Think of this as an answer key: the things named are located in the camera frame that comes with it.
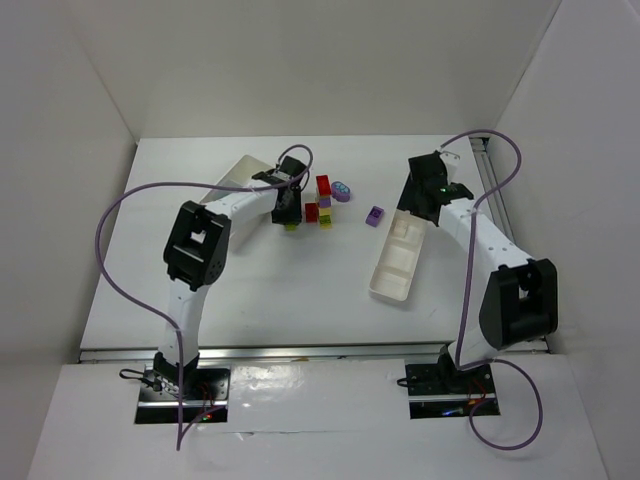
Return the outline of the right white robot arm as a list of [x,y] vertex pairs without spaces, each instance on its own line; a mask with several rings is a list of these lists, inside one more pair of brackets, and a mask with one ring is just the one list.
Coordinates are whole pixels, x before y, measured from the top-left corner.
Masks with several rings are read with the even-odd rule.
[[534,259],[485,214],[463,184],[451,182],[441,153],[412,157],[399,207],[445,231],[467,253],[457,338],[441,350],[443,377],[480,368],[507,348],[558,329],[558,273]]

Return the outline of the purple round printed lego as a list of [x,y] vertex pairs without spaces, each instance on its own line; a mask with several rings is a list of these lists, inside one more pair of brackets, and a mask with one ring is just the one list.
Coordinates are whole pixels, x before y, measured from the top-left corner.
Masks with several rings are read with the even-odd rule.
[[349,202],[351,199],[351,189],[341,181],[335,181],[331,184],[332,197],[340,203]]

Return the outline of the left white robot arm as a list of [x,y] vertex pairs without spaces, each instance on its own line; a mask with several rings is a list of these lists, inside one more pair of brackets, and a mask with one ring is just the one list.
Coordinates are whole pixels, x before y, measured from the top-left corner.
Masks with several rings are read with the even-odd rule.
[[154,356],[157,377],[183,389],[193,382],[205,300],[224,271],[230,240],[266,214],[276,224],[300,223],[305,169],[301,161],[286,155],[244,184],[225,182],[209,201],[187,201],[180,207],[163,252],[170,280],[167,315],[172,323]]

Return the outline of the white curved lego brick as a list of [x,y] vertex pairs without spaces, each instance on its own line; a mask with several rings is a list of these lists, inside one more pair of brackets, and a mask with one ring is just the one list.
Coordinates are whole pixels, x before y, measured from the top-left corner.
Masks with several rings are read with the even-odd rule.
[[397,222],[394,228],[394,237],[407,243],[415,243],[420,237],[420,229],[407,222]]

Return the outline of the multicolour lego tower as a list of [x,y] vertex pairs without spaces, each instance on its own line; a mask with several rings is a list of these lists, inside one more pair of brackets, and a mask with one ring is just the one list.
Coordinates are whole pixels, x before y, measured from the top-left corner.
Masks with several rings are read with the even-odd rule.
[[316,176],[316,204],[319,226],[330,229],[332,227],[332,191],[327,175]]

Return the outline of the purple sloped lego brick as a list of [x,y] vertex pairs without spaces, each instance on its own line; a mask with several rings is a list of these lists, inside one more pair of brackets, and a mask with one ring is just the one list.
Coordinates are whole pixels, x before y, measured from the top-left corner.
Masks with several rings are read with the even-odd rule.
[[366,217],[365,223],[376,228],[379,225],[384,213],[385,211],[383,208],[373,206]]

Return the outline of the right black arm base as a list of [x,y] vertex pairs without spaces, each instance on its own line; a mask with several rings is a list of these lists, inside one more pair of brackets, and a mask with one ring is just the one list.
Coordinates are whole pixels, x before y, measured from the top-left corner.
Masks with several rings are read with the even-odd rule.
[[489,366],[449,374],[436,364],[406,364],[396,384],[408,394],[410,418],[499,416],[493,375]]

